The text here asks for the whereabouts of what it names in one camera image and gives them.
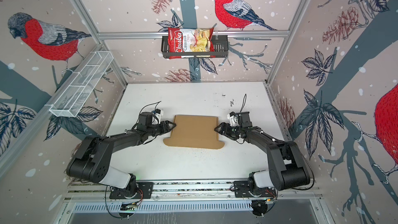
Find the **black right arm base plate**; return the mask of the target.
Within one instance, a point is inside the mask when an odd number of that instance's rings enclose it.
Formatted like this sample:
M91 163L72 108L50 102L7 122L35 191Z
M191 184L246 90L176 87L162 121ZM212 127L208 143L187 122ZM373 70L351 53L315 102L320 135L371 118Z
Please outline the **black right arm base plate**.
M236 198L276 198L277 192L273 187L258 188L249 185L249 182L244 180L236 180L233 182L230 190L234 193Z

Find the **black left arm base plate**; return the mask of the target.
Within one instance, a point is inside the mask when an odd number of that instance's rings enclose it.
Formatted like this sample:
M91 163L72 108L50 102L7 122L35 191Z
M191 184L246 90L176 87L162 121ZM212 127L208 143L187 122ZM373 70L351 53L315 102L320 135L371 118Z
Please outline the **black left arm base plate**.
M153 187L153 182L137 182L135 186L128 186L125 189L111 187L109 198L111 200L146 200L151 198Z

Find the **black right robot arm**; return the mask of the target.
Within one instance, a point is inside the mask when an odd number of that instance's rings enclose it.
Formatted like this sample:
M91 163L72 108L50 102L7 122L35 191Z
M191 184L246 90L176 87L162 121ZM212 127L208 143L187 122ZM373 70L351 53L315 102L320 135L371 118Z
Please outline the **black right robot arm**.
M235 125L222 122L215 131L230 140L243 139L267 154L268 173L272 185L278 191L310 184L311 177L306 162L295 142L278 140L253 126L249 112L231 112Z

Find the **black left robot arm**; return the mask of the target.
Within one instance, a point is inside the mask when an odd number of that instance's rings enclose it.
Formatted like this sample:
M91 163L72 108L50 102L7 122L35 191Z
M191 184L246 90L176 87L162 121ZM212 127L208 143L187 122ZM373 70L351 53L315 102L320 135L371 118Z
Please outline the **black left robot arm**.
M72 156L66 174L76 179L106 185L127 191L137 192L136 177L110 165L113 153L123 149L140 146L149 137L158 137L171 132L177 124L160 121L156 114L143 112L138 122L130 130L111 136L91 138L87 136Z

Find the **brown cardboard paper box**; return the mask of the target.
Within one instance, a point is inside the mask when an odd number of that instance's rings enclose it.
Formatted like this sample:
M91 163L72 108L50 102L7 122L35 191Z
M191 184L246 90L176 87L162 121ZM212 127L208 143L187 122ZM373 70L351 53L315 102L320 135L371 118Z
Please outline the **brown cardboard paper box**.
M222 149L225 143L219 140L219 133L215 131L218 126L218 117L176 115L176 127L171 131L163 143L170 147L186 147L200 149Z

